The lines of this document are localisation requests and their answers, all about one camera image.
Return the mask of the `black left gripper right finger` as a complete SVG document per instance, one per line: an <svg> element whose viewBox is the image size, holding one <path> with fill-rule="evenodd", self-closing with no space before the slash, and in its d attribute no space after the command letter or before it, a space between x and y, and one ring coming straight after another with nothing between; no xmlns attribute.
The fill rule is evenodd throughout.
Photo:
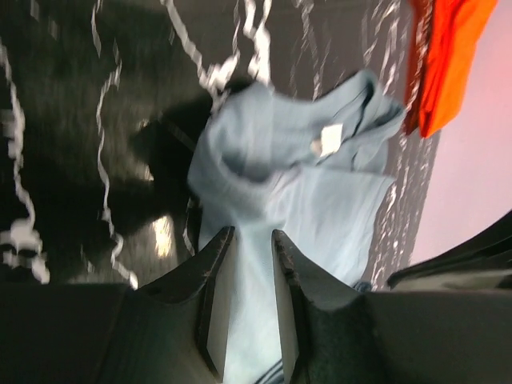
<svg viewBox="0 0 512 384"><path fill-rule="evenodd" d="M360 293L272 233L287 383L508 383L506 290Z"/></svg>

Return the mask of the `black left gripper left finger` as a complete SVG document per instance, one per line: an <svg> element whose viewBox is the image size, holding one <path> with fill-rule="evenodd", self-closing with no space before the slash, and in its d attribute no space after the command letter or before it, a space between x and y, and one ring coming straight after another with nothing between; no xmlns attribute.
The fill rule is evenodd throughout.
<svg viewBox="0 0 512 384"><path fill-rule="evenodd" d="M235 231L137 290L1 286L4 383L220 383Z"/></svg>

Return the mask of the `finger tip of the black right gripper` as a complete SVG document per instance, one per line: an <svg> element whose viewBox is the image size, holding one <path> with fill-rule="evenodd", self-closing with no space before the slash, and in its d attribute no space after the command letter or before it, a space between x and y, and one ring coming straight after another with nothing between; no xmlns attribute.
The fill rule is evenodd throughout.
<svg viewBox="0 0 512 384"><path fill-rule="evenodd" d="M437 274L511 266L511 211L464 243L439 256L398 270L386 284L394 289L399 283Z"/></svg>

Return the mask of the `grey blue t shirt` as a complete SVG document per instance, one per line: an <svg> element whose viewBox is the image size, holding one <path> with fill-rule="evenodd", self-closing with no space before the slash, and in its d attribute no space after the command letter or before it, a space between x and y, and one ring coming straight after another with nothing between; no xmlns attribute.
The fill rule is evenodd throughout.
<svg viewBox="0 0 512 384"><path fill-rule="evenodd" d="M234 261L224 380L255 383L281 358L271 235L347 285L365 271L404 105L361 70L314 101L256 82L201 133L188 183L202 206L199 244L232 226Z"/></svg>

